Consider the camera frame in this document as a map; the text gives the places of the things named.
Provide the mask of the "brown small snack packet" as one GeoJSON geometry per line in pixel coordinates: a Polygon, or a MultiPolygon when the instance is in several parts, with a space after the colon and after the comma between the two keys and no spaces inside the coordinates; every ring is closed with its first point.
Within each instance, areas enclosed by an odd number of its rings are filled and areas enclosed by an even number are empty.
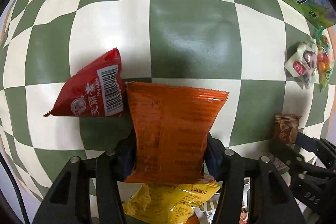
{"type": "Polygon", "coordinates": [[[277,140],[294,144],[298,135],[300,115],[278,114],[275,116],[274,135],[277,140]]]}

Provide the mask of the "yellow snack packet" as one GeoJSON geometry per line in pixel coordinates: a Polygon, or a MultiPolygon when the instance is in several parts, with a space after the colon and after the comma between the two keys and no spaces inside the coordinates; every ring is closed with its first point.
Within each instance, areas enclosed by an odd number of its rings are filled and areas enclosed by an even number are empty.
{"type": "Polygon", "coordinates": [[[123,203],[123,211],[146,223],[186,223],[195,208],[207,202],[219,189],[215,183],[143,184],[123,203]]]}

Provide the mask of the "white green snack packet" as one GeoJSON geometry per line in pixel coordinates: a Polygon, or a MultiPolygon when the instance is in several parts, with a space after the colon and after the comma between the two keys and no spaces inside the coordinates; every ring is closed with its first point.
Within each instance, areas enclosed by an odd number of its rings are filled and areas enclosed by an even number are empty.
{"type": "Polygon", "coordinates": [[[294,78],[302,81],[306,89],[311,88],[315,82],[317,55],[317,42],[315,38],[310,37],[307,41],[298,44],[296,52],[284,65],[294,78]]]}

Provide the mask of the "colourful candy packet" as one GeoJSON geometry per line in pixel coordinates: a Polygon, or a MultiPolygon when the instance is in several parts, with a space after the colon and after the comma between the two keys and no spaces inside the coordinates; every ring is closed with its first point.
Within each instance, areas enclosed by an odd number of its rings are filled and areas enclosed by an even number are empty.
{"type": "Polygon", "coordinates": [[[315,37],[318,53],[317,53],[317,70],[319,74],[319,89],[324,91],[329,84],[333,73],[335,58],[330,40],[323,34],[323,27],[317,30],[315,37]]]}

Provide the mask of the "red triangular snack packet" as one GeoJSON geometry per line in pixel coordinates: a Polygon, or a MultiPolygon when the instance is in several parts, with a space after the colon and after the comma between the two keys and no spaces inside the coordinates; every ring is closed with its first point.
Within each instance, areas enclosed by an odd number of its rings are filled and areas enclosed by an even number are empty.
{"type": "Polygon", "coordinates": [[[51,111],[44,116],[122,116],[125,86],[121,55],[114,48],[80,69],[63,85],[51,111]]]}

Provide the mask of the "orange snack packet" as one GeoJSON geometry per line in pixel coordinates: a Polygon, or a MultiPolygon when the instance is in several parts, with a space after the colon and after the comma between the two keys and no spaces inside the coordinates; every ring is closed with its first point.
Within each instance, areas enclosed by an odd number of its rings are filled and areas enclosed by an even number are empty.
{"type": "Polygon", "coordinates": [[[125,86],[137,141],[135,166],[126,182],[199,182],[207,135],[229,93],[141,82],[125,86]]]}

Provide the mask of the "white brown snack packet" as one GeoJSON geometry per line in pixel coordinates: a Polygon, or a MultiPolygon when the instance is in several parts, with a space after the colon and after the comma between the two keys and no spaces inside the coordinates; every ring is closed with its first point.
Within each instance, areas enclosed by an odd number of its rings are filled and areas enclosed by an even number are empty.
{"type": "Polygon", "coordinates": [[[211,224],[216,209],[218,200],[210,200],[195,208],[194,213],[197,216],[200,224],[211,224]]]}

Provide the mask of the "green white checkered mat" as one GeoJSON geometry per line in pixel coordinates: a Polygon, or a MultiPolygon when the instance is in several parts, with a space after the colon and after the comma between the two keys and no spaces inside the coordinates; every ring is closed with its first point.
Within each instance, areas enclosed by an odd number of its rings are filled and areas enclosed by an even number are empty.
{"type": "Polygon", "coordinates": [[[284,64],[314,27],[282,0],[13,0],[1,16],[1,153],[33,218],[72,156],[116,145],[131,118],[45,117],[79,69],[118,48],[122,78],[227,91],[213,137],[246,157],[274,116],[335,140],[335,80],[305,90],[284,64]]]}

